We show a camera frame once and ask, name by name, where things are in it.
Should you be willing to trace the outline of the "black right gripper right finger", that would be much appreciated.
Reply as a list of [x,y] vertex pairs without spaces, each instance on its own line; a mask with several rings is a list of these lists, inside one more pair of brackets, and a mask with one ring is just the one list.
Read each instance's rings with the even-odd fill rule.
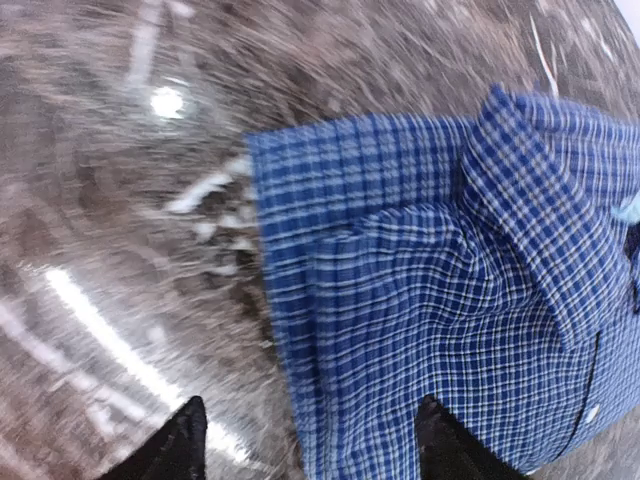
[[415,418],[422,480],[529,479],[498,458],[438,399],[426,395]]

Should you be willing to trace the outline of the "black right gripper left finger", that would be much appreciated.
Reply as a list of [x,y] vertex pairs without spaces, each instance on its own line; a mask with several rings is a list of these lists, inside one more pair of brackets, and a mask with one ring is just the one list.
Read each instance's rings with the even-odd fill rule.
[[207,416],[191,397],[143,445],[98,480],[205,480]]

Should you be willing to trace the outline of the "blue checkered shirt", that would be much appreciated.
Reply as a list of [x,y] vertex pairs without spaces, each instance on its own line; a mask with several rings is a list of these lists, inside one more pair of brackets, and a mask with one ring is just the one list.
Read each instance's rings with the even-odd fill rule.
[[308,478],[418,478],[427,395],[524,472],[637,406],[637,124],[494,87],[247,144]]

